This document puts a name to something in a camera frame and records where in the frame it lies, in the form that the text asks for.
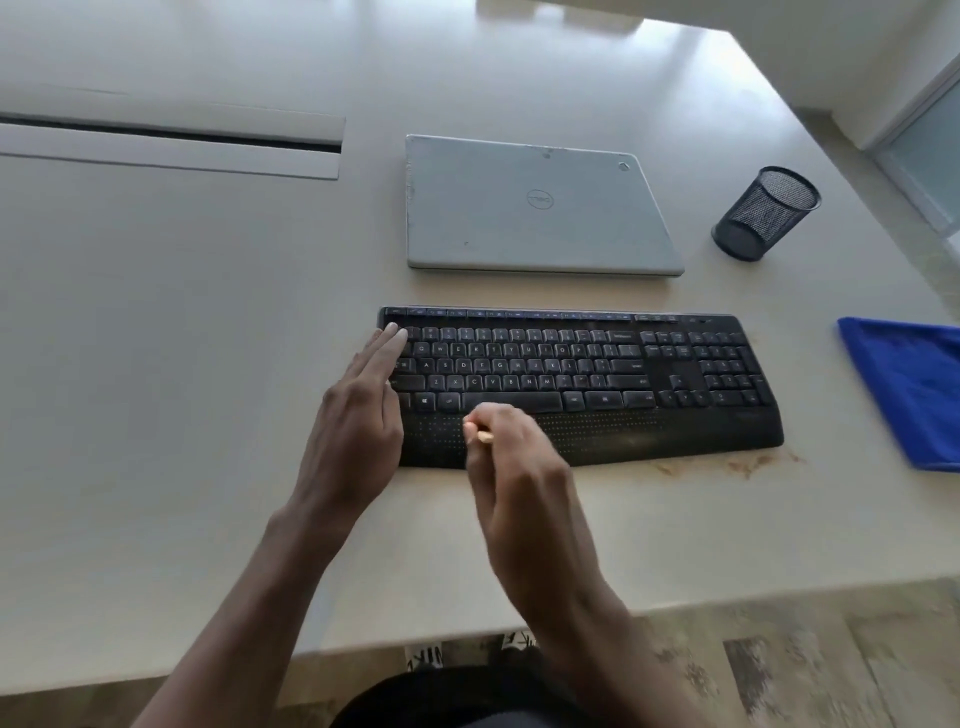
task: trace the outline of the shoe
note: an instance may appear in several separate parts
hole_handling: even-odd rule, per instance
[[[503,644],[500,649],[518,649],[524,650],[527,647],[536,647],[537,638],[533,632],[523,629],[519,632],[508,632],[503,636]]]
[[[404,647],[403,652],[407,656],[407,672],[444,666],[444,652],[440,643],[415,644]]]

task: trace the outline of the person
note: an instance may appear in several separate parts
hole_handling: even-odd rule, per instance
[[[403,426],[388,378],[406,338],[396,324],[378,329],[324,394],[293,494],[134,728],[267,724],[324,570],[398,467]],[[417,669],[354,698],[335,728],[704,725],[604,580],[571,470],[536,422],[484,403],[463,428],[490,564],[542,669]]]

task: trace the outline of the white desk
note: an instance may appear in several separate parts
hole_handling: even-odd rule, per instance
[[[960,572],[960,479],[904,464],[834,326],[947,313],[729,36],[650,21],[604,35],[509,2],[100,0],[89,34],[7,7],[8,79],[76,74],[347,126],[337,182],[0,158],[0,692],[173,666],[289,493],[321,393],[382,304],[741,318],[784,449],[577,472],[635,612]],[[136,60],[116,62],[119,46]],[[407,133],[636,154],[686,273],[408,269]],[[765,164],[824,203],[745,265],[708,231]],[[406,471],[324,578],[299,650],[518,622],[464,475]]]

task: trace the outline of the blue cloth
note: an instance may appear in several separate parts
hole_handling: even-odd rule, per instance
[[[960,473],[960,328],[855,318],[837,325],[907,459]]]

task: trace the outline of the keyboard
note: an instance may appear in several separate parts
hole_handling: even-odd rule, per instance
[[[736,317],[388,306],[409,338],[391,384],[400,465],[463,468],[477,404],[528,412],[570,465],[783,444],[780,411]]]

